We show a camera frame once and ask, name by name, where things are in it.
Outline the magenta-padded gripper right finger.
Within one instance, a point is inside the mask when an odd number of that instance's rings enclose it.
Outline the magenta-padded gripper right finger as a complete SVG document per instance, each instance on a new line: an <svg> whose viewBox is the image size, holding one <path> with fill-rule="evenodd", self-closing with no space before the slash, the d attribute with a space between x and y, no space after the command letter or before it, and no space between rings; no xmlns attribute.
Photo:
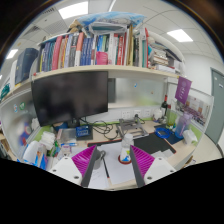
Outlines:
<svg viewBox="0 0 224 224"><path fill-rule="evenodd" d="M138 187L148 185L175 172L164 158L154 158L133 145L130 146L130 157Z"/></svg>

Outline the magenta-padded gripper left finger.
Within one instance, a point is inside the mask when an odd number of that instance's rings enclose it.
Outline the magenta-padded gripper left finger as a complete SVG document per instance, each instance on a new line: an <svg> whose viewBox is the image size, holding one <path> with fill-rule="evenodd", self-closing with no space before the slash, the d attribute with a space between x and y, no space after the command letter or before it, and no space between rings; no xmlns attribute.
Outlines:
<svg viewBox="0 0 224 224"><path fill-rule="evenodd" d="M93 145L73 157L63 157L49 172L76 185L87 187L99 156L100 151Z"/></svg>

